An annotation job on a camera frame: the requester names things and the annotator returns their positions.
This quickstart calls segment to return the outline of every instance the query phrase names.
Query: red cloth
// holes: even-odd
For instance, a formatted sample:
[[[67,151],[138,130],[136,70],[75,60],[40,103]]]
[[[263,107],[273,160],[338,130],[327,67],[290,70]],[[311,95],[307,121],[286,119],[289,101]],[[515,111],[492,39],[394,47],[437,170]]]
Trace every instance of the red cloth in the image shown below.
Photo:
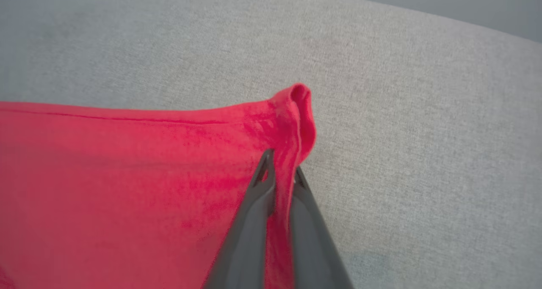
[[[201,111],[0,102],[0,287],[201,287],[273,148],[265,286],[292,288],[292,181],[315,135],[302,84]]]

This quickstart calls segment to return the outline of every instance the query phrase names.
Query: red fabric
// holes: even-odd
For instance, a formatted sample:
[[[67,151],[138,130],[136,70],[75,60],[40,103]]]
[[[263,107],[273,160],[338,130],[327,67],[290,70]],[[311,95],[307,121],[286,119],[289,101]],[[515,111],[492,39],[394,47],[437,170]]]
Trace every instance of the red fabric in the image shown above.
[[[292,181],[314,141],[302,84],[201,111],[0,102],[0,287],[201,287],[274,148],[265,286],[292,288]]]

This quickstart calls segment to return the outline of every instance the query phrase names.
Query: gray wall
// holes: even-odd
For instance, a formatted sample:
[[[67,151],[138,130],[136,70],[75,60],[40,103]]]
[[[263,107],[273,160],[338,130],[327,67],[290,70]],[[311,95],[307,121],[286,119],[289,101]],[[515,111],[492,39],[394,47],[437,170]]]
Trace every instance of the gray wall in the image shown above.
[[[542,0],[371,0],[542,42]]]

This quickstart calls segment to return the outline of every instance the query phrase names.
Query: gray background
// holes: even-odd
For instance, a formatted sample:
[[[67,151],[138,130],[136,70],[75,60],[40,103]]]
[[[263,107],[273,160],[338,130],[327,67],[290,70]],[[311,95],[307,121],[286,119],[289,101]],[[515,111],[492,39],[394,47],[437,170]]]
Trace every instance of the gray background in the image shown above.
[[[371,0],[542,42],[542,0]]]
[[[0,100],[186,110],[306,83],[304,173],[357,288],[540,289],[542,44],[365,0],[0,0],[0,39]]]

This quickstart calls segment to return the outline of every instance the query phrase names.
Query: gray fabric surface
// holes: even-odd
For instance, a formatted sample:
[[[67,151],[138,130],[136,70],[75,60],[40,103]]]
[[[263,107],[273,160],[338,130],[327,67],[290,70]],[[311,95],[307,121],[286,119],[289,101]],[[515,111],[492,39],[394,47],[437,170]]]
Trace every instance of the gray fabric surface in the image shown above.
[[[0,0],[1,100],[185,110],[297,81],[357,288],[540,288],[540,44],[362,0]]]

